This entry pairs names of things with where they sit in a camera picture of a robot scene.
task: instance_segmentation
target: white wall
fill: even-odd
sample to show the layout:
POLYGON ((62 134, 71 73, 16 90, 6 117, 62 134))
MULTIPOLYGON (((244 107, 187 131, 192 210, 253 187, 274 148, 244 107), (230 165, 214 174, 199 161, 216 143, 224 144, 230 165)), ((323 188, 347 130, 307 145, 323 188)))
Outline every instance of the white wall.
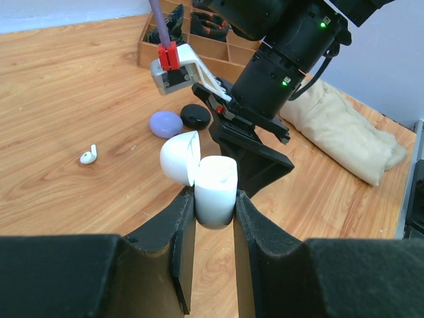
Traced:
POLYGON ((0 0, 0 33, 149 12, 148 0, 0 0))
POLYGON ((323 79, 407 127, 424 119, 424 1, 396 0, 350 31, 323 79))
MULTIPOLYGON (((0 0, 0 33, 149 10, 148 0, 0 0)), ((407 127, 424 119, 424 1, 396 0, 350 29, 353 44, 323 79, 407 127)))

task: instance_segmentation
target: red clamp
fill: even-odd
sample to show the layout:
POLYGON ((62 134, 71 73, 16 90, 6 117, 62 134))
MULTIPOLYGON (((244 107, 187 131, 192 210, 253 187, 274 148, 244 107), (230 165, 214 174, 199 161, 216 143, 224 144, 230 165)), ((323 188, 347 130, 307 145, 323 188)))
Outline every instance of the red clamp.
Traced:
POLYGON ((171 42, 168 49, 159 44, 158 54, 160 65, 165 71, 180 69, 180 58, 178 57, 177 43, 175 41, 171 42))
POLYGON ((222 105, 218 105, 217 108, 215 108, 215 111, 218 115, 224 115, 225 114, 225 108, 222 105))

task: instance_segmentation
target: red screw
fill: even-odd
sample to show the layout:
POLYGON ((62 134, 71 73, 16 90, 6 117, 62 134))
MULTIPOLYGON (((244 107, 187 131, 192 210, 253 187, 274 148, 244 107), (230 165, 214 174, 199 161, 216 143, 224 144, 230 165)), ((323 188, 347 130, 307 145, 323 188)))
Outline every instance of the red screw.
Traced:
POLYGON ((218 105, 215 111, 217 112, 218 115, 224 115, 225 108, 222 105, 218 105))

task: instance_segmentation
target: white earbud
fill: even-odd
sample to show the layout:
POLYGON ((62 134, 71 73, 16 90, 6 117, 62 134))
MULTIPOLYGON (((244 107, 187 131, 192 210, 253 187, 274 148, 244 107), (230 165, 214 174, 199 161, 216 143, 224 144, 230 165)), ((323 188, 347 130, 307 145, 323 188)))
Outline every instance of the white earbud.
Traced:
POLYGON ((97 148, 95 144, 91 145, 91 151, 84 152, 79 162, 82 164, 92 164, 97 159, 97 148))

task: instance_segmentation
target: earbud case lid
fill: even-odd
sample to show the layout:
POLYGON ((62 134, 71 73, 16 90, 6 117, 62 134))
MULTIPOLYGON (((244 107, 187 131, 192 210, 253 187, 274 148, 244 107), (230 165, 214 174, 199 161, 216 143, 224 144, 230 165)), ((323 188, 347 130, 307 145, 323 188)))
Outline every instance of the earbud case lid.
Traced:
POLYGON ((167 140, 160 151, 160 166, 171 180, 192 187, 200 164, 200 140, 197 131, 179 134, 167 140))

